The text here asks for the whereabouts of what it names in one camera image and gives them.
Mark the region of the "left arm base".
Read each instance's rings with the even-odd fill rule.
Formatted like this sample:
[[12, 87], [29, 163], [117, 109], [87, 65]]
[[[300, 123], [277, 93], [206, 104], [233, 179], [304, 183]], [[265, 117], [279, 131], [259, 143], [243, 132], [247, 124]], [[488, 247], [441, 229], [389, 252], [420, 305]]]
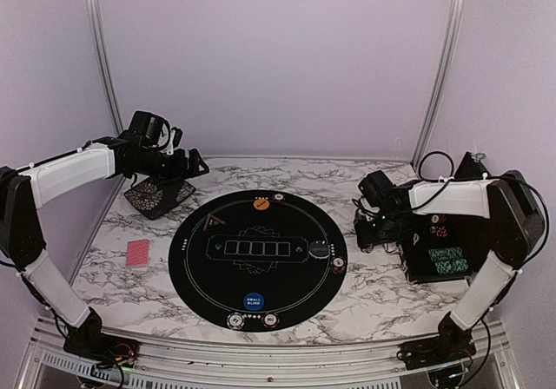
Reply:
[[65, 335], [66, 353], [95, 360], [99, 368], [127, 367], [136, 362], [138, 343], [104, 333], [98, 318], [87, 319], [79, 327], [67, 326]]

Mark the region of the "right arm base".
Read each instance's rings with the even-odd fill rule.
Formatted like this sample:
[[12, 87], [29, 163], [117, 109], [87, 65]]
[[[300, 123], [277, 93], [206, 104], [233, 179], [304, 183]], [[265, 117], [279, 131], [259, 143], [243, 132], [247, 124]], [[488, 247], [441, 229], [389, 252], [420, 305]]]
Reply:
[[396, 358], [405, 364], [408, 371], [426, 368], [434, 386], [457, 385], [477, 353], [473, 338], [466, 336], [459, 343], [448, 342], [440, 336], [412, 340], [399, 345]]

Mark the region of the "white red chip stack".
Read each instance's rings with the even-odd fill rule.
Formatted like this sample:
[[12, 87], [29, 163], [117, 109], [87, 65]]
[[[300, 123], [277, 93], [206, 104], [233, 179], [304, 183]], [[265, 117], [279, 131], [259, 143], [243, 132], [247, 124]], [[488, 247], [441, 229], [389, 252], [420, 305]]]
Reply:
[[274, 313], [268, 313], [262, 318], [262, 323], [266, 328], [275, 328], [279, 322], [279, 317]]

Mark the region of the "blue small blind button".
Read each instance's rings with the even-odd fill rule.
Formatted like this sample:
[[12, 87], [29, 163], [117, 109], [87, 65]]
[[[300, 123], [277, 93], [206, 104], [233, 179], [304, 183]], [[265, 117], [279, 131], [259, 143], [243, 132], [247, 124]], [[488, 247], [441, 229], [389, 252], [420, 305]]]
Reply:
[[248, 293], [243, 298], [244, 307], [250, 312], [257, 312], [264, 308], [264, 297], [259, 293]]

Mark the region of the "red triangular all-in marker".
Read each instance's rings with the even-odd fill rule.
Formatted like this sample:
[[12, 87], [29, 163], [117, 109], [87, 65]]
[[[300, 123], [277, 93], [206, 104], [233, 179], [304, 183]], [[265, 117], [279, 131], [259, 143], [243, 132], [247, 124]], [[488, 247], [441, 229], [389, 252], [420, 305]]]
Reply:
[[210, 229], [216, 228], [216, 227], [223, 227], [226, 225], [226, 222], [218, 217], [216, 217], [213, 214], [209, 214], [206, 218], [203, 230], [204, 231], [208, 231]]

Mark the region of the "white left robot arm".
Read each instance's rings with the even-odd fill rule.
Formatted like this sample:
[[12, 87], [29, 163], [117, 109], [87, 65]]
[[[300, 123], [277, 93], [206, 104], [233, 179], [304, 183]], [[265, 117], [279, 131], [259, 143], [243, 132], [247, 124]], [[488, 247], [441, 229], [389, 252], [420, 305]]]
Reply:
[[129, 202], [156, 220], [192, 192], [189, 180], [209, 173], [200, 152], [184, 150], [182, 130], [159, 115], [136, 111], [127, 129], [22, 168], [1, 169], [1, 250], [23, 282], [70, 329], [92, 359], [109, 352], [109, 338], [88, 325], [97, 314], [73, 290], [47, 251], [39, 218], [52, 201], [95, 181], [144, 176], [129, 189]]

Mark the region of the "orange big blind button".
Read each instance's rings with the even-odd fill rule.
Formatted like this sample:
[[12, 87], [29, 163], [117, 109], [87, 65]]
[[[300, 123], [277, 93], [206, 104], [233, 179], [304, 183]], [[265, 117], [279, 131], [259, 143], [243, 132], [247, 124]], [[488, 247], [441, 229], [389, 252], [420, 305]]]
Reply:
[[269, 209], [270, 201], [266, 198], [258, 198], [253, 202], [253, 207], [258, 211]]

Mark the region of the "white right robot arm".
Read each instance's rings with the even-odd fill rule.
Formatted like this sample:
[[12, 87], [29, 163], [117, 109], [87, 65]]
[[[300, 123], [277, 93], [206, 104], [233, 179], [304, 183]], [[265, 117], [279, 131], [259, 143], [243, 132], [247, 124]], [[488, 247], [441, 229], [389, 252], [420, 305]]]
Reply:
[[504, 298], [549, 232], [546, 204], [517, 170], [401, 185], [379, 170], [358, 189], [368, 204], [360, 209], [365, 220], [355, 224], [361, 248], [396, 242], [409, 259], [433, 268], [461, 251], [475, 274], [431, 341], [430, 353], [439, 361], [463, 348], [462, 333]]

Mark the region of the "black dealer button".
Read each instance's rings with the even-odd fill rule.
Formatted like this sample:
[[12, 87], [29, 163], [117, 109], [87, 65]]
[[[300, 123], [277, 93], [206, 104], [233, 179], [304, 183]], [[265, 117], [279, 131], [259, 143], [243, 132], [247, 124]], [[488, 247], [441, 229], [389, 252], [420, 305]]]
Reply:
[[309, 244], [308, 254], [317, 260], [325, 260], [331, 254], [331, 249], [326, 241], [313, 241]]

